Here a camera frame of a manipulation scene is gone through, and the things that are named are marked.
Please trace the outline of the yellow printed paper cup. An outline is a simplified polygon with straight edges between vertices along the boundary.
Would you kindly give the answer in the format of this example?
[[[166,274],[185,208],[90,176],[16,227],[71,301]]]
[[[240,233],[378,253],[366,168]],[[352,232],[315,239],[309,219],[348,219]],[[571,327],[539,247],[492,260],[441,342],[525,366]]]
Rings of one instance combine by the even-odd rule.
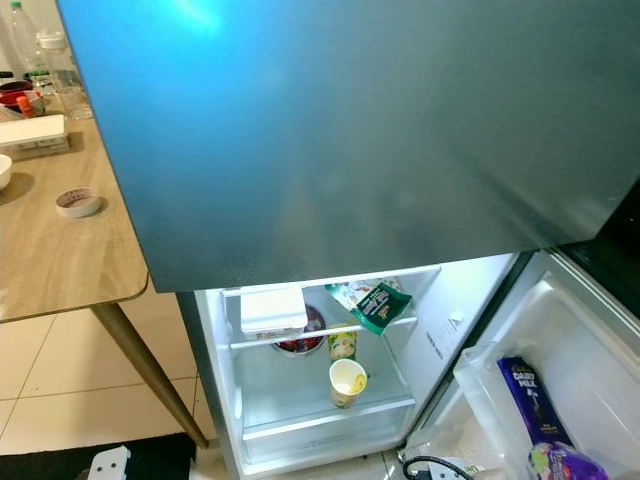
[[[330,398],[335,407],[347,410],[369,384],[365,367],[352,358],[339,358],[332,362],[328,370]]]

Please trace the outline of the white box in fridge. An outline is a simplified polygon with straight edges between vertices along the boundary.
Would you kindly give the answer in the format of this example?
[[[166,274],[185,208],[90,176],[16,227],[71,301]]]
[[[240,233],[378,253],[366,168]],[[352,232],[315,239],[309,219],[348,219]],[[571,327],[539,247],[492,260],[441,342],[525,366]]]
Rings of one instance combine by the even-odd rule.
[[[239,329],[255,339],[300,334],[308,325],[306,308],[302,288],[242,294],[239,297]]]

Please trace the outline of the grey steel fridge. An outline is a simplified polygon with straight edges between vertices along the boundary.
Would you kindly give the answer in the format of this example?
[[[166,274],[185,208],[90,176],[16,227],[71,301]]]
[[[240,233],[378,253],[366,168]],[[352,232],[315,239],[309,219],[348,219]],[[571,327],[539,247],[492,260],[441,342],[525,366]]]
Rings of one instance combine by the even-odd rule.
[[[156,291],[234,480],[388,480],[500,282],[640,187],[640,0],[58,0]],[[340,410],[324,285],[398,276]],[[255,339],[242,294],[320,332]]]

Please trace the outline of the clear fridge door bin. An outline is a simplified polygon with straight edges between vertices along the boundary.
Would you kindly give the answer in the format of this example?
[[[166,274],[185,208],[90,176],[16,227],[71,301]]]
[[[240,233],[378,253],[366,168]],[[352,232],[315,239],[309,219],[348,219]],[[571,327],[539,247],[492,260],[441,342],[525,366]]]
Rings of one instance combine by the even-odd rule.
[[[529,430],[498,362],[521,357],[577,452],[602,466],[609,480],[640,480],[640,376],[602,348],[477,346],[463,353],[456,376],[486,443],[509,479],[534,480]]]

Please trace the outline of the small beige tape roll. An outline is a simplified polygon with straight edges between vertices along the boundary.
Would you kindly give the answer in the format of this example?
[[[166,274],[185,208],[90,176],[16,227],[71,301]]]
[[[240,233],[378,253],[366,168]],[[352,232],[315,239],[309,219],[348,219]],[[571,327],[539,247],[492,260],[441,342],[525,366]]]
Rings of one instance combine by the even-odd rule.
[[[87,218],[101,209],[102,197],[90,187],[61,192],[55,198],[56,211],[64,218]]]

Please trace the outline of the white lidded food container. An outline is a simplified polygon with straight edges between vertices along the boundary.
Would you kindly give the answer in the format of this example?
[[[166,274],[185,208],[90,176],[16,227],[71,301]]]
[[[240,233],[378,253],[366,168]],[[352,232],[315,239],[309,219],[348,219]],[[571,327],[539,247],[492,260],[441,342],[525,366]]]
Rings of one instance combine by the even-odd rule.
[[[15,161],[68,151],[70,141],[64,115],[37,116],[0,124],[0,154]]]

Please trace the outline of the small orange-capped bottle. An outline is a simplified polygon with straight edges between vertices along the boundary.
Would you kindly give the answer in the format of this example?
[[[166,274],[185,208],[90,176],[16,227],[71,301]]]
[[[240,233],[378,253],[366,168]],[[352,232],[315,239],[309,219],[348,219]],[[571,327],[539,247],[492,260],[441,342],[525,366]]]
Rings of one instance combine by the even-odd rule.
[[[31,119],[37,116],[26,92],[15,92],[14,104],[19,109],[20,114],[23,115],[23,118]]]

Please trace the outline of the red white patterned bowl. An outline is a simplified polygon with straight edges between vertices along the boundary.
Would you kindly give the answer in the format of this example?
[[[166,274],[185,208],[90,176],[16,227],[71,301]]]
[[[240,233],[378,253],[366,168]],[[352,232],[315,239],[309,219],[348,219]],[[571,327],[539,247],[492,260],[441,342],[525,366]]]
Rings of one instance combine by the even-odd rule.
[[[37,116],[46,114],[46,102],[42,93],[33,87],[33,84],[26,79],[18,79],[18,81],[10,81],[0,84],[0,104],[4,108],[13,111],[15,115],[23,116],[20,114],[19,109],[14,104],[15,92],[26,92],[29,96],[29,101],[35,108]]]

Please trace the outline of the clear water bottle white cap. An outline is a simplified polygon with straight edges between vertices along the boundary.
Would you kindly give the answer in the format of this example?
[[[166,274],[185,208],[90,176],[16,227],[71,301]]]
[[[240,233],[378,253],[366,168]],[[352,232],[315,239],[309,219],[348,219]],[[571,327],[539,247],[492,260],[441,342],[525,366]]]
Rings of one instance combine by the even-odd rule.
[[[61,31],[41,29],[36,38],[38,45],[45,52],[64,113],[74,120],[91,119],[93,110],[84,91],[84,82],[70,50],[67,36]]]

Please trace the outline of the tapered wooden table leg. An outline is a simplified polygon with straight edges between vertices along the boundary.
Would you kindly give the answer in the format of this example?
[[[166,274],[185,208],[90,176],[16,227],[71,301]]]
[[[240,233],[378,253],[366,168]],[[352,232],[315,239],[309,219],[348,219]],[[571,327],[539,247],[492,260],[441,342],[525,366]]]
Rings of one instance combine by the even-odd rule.
[[[143,383],[152,390],[166,411],[186,431],[189,438],[198,448],[209,448],[209,439],[204,435],[204,431],[198,428],[195,417],[187,410],[186,403],[180,398],[178,390],[170,383],[163,366],[146,346],[145,339],[134,328],[132,321],[125,315],[119,303],[99,303],[99,305],[90,306],[90,311],[114,339],[125,358],[131,362]]]

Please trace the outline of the large clear plastic bottle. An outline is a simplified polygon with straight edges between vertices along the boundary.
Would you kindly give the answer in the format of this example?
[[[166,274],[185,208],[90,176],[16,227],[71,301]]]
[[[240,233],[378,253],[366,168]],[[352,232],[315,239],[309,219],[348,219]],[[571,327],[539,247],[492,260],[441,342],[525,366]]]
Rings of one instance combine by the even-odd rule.
[[[54,93],[56,86],[49,69],[49,61],[44,50],[38,45],[38,27],[23,8],[22,1],[9,0],[9,8],[12,12],[12,40],[23,72],[35,90],[46,95]]]

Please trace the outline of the dark round bowl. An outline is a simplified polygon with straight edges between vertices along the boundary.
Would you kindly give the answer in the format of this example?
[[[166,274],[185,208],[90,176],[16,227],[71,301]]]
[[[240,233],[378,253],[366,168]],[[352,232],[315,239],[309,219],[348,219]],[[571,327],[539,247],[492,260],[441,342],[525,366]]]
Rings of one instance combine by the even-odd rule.
[[[326,328],[325,317],[310,303],[307,303],[305,312],[308,323],[303,329],[303,333],[320,332]],[[321,346],[321,343],[325,342],[325,338],[325,335],[316,335],[316,337],[283,340],[283,342],[271,344],[271,347],[275,349],[275,352],[282,353],[284,356],[300,357],[314,352],[316,348]]]

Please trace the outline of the small yellow green jar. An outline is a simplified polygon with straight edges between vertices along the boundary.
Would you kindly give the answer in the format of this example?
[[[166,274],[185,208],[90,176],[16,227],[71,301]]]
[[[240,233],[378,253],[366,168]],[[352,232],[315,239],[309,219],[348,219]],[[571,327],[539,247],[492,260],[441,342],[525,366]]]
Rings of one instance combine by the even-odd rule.
[[[338,324],[335,329],[339,329],[339,332],[326,337],[330,362],[337,362],[343,358],[356,360],[358,332],[362,329],[360,323],[347,321]]]

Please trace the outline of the purple Dairy Milk chocolate bar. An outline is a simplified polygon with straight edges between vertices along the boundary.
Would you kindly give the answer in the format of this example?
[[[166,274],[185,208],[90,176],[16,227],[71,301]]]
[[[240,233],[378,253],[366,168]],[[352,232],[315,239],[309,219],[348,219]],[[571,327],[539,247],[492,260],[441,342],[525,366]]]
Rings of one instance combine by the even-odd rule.
[[[573,447],[538,371],[521,356],[499,358],[497,366],[515,399],[532,444],[561,443]]]

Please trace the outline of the black cabinet panel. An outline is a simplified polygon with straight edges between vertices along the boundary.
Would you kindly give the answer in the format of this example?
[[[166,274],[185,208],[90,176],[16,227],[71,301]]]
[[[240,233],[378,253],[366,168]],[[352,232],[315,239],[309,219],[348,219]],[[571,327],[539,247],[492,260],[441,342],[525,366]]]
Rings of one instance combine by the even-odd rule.
[[[628,193],[595,238],[563,244],[559,251],[616,296],[640,301],[640,187]]]

